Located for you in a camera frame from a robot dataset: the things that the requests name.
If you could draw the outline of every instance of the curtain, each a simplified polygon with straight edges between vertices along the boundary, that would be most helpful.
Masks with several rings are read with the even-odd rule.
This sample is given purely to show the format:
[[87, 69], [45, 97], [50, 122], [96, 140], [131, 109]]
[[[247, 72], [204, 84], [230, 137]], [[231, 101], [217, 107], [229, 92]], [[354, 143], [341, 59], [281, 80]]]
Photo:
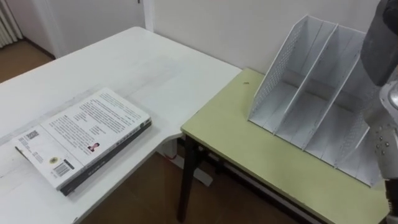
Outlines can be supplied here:
[[11, 14], [6, 0], [0, 0], [0, 48], [22, 39], [21, 30]]

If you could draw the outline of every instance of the baseboard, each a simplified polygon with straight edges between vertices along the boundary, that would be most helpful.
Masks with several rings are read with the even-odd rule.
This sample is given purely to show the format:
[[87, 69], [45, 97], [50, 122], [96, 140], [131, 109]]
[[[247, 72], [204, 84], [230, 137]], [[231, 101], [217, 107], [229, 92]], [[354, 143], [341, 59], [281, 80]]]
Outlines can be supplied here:
[[50, 57], [52, 60], [55, 60], [55, 56], [53, 54], [51, 54], [50, 52], [48, 52], [47, 50], [45, 50], [44, 48], [42, 48], [41, 46], [37, 45], [35, 42], [31, 41], [29, 38], [24, 37], [23, 38], [24, 41], [30, 43], [30, 45], [32, 45], [33, 47], [35, 47], [37, 50], [41, 51], [43, 54], [45, 54], [46, 56]]

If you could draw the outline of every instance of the white table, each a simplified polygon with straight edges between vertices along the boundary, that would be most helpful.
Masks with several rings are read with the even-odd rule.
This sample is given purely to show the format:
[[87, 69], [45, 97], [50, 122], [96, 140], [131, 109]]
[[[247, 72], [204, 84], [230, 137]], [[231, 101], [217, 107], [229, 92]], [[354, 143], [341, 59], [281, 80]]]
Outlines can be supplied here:
[[10, 144], [0, 147], [0, 223], [82, 220], [241, 70], [135, 27], [0, 84], [0, 136], [95, 86], [148, 112], [153, 126], [64, 197]]

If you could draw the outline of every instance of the book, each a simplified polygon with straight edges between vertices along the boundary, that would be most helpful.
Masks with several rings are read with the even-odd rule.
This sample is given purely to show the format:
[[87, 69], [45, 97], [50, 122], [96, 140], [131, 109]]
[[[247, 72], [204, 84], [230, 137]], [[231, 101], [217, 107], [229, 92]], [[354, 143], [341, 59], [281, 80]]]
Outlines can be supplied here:
[[11, 141], [68, 195], [151, 124], [147, 113], [103, 88]]

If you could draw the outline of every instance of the qr code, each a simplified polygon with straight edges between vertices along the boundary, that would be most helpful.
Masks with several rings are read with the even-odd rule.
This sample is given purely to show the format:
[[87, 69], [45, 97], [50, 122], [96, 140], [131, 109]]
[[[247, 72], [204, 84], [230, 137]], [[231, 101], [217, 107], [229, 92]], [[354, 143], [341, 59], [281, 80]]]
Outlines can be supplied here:
[[31, 133], [27, 134], [26, 137], [28, 137], [30, 140], [32, 140], [34, 137], [36, 137], [38, 135], [39, 135], [38, 132], [35, 130], [35, 131], [32, 131]]

